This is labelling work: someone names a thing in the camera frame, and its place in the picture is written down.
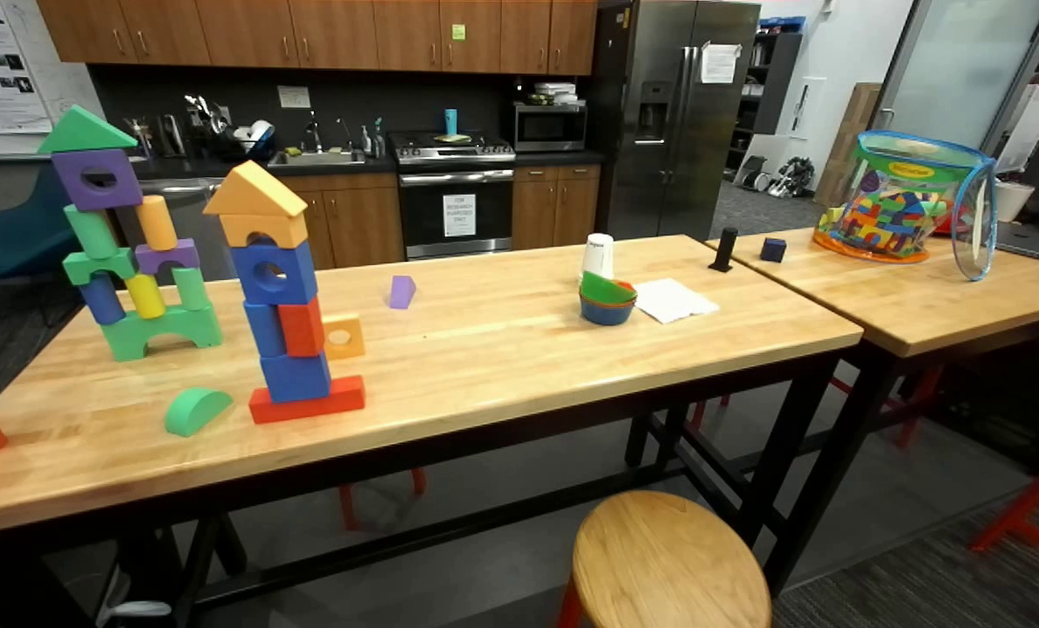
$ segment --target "wooden table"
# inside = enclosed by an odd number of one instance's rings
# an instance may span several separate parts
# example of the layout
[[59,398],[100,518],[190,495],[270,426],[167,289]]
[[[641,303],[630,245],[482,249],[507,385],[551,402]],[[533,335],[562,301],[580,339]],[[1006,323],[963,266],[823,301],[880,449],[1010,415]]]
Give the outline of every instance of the wooden table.
[[[222,323],[216,348],[160,345],[149,361],[110,365],[96,324],[75,316],[0,395],[9,441],[0,449],[0,539],[17,544],[59,524],[100,520],[100,530],[114,530],[135,518],[167,524],[213,513],[236,506],[229,498],[240,492],[253,504],[251,481],[296,469],[338,487],[365,465],[320,465],[401,446],[397,465],[474,455],[507,441],[446,435],[533,419],[580,428],[600,419],[586,413],[604,402],[686,398],[698,381],[827,361],[862,339],[839,316],[751,269],[712,273],[708,259],[691,237],[626,241],[616,252],[622,278],[681,278],[712,298],[719,316],[654,324],[636,311],[622,330],[580,318],[581,249],[320,273],[323,316],[357,311],[365,330],[365,358],[338,361],[333,375],[364,375],[369,402],[364,413],[282,426],[253,426],[244,410],[261,375],[236,284],[209,284]],[[412,311],[383,303],[395,275],[418,284]],[[185,387],[221,387],[236,404],[204,432],[179,441],[160,419]]]
[[[789,241],[786,261],[759,259],[765,237]],[[862,375],[768,562],[772,588],[781,588],[876,426],[895,370],[910,361],[941,365],[965,348],[1001,345],[1005,335],[1039,324],[1039,261],[998,252],[991,275],[970,284],[941,237],[928,241],[920,266],[894,266],[815,249],[812,231],[738,237],[736,259],[863,330],[851,358]]]

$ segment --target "table surface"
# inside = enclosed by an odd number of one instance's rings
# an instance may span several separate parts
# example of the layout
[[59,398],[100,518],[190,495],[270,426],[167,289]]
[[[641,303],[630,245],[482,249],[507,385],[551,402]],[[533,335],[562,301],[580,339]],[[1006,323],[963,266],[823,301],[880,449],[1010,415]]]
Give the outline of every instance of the table surface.
[[[765,237],[786,237],[786,261],[765,261]],[[863,344],[923,358],[1039,323],[1039,259],[998,252],[985,278],[970,284],[946,237],[920,266],[863,261],[812,245],[812,231],[738,237],[736,259],[863,324]]]
[[[261,375],[233,278],[209,284],[222,324],[216,348],[173,344],[110,365],[92,316],[75,316],[0,395],[9,441],[0,449],[0,530],[862,344],[848,318],[708,261],[691,237],[622,245],[622,278],[681,278],[719,303],[719,316],[676,324],[636,311],[622,330],[580,318],[581,249],[317,273],[323,316],[364,318],[365,358],[330,370],[364,375],[369,402],[278,426],[246,419]],[[383,303],[395,275],[418,284],[412,311]],[[233,395],[229,413],[190,441],[164,432],[164,410],[185,387]]]

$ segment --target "backsplash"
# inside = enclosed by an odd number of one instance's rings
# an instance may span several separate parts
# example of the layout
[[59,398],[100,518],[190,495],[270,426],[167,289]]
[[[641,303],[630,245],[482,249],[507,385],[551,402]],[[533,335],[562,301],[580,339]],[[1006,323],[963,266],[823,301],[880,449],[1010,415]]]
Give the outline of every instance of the backsplash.
[[443,110],[460,111],[460,133],[497,137],[502,111],[517,95],[514,76],[425,76],[425,75],[282,75],[282,70],[129,70],[92,66],[104,116],[124,125],[129,116],[179,116],[180,95],[204,95],[229,105],[233,121],[270,118],[278,145],[303,145],[309,111],[278,110],[278,83],[308,83],[323,147],[342,147],[338,131],[360,147],[360,125],[383,118],[383,131],[443,131]]

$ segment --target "small black object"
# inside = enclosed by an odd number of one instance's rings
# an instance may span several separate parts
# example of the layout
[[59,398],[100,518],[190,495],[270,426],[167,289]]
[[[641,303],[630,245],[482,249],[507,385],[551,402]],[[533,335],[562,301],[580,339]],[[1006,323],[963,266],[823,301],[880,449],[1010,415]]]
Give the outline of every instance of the small black object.
[[786,237],[765,237],[759,259],[765,261],[786,261],[789,241]]
[[733,249],[736,249],[736,235],[738,235],[738,231],[733,231],[733,226],[720,231],[720,249],[719,249],[719,259],[716,259],[716,266],[712,266],[716,273],[730,273],[730,259],[733,259]]

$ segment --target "blue block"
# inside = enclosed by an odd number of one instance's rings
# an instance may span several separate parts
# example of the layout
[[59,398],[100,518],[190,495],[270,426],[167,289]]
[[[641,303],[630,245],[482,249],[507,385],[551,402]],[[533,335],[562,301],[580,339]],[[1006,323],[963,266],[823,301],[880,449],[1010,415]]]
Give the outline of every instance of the blue block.
[[92,284],[75,285],[75,292],[87,301],[96,324],[114,324],[124,318],[124,308],[114,298],[110,275],[92,275]]
[[274,404],[330,395],[330,366],[323,358],[264,358],[261,370]]
[[261,358],[286,358],[278,316],[270,303],[244,303],[246,330]]
[[246,303],[309,303],[317,292],[309,245],[233,249],[233,269]]
[[104,213],[141,208],[143,189],[124,152],[82,152],[53,159],[75,210]]

